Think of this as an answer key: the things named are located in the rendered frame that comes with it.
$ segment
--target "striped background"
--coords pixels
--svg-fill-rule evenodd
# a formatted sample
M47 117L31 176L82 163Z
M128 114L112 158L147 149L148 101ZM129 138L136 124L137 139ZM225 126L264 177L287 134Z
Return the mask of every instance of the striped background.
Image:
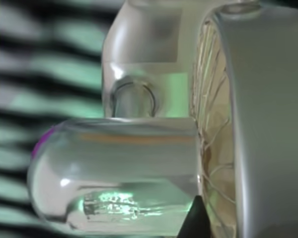
M101 47L123 0L0 0L0 238L52 233L29 204L30 153L50 126L102 117Z

